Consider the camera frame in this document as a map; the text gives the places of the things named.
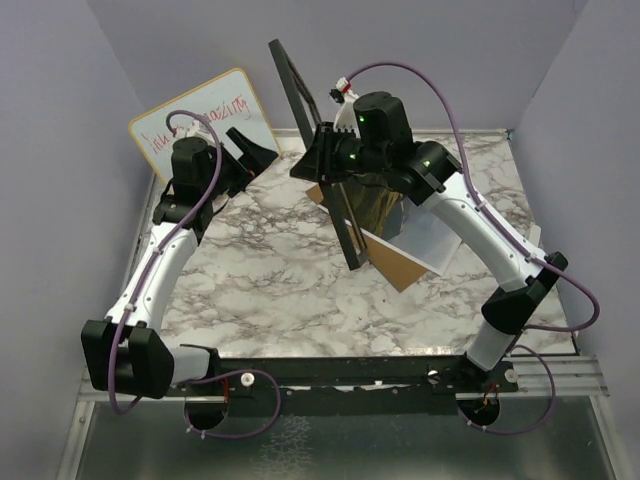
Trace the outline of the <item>wooden picture frame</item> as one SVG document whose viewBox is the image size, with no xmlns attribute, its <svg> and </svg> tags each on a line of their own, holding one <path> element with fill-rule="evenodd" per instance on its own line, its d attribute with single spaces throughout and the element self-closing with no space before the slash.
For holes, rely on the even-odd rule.
<svg viewBox="0 0 640 480">
<path fill-rule="evenodd" d="M 268 46 L 305 146 L 290 175 L 319 186 L 347 265 L 356 270 L 367 262 L 368 249 L 343 184 L 331 167 L 336 136 L 322 121 L 313 95 L 281 41 L 273 39 Z"/>
</svg>

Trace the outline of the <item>landscape photo print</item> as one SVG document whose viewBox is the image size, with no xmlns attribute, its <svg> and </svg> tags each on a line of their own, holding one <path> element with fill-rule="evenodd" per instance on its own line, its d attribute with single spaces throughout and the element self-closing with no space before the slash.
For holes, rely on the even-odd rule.
<svg viewBox="0 0 640 480">
<path fill-rule="evenodd" d="M 437 275 L 445 272 L 461 239 L 425 206 L 414 205 L 380 180 L 351 179 L 345 192 L 366 236 Z"/>
</svg>

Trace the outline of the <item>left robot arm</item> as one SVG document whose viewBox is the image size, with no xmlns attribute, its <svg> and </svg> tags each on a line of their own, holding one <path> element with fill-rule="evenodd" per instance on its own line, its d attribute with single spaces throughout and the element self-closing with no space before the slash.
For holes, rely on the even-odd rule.
<svg viewBox="0 0 640 480">
<path fill-rule="evenodd" d="M 243 192 L 278 156 L 236 128 L 226 136 L 239 156 L 197 136 L 174 143 L 172 178 L 154 210 L 147 248 L 115 305 L 81 332 L 95 389 L 160 399 L 185 381 L 202 395 L 220 385 L 213 349 L 169 348 L 160 332 L 176 282 L 218 212 L 214 201 Z"/>
</svg>

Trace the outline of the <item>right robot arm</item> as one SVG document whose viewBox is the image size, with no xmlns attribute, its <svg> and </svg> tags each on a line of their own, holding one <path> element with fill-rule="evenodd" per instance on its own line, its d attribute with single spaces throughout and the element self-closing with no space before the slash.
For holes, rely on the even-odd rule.
<svg viewBox="0 0 640 480">
<path fill-rule="evenodd" d="M 384 91 L 348 97 L 339 116 L 349 118 L 350 125 L 318 124 L 291 177 L 330 189 L 378 176 L 388 189 L 434 214 L 479 257 L 498 287 L 481 307 L 484 322 L 459 367 L 459 378 L 467 389 L 483 390 L 566 269 L 566 257 L 547 254 L 520 236 L 475 192 L 462 163 L 446 147 L 415 140 L 398 97 Z"/>
</svg>

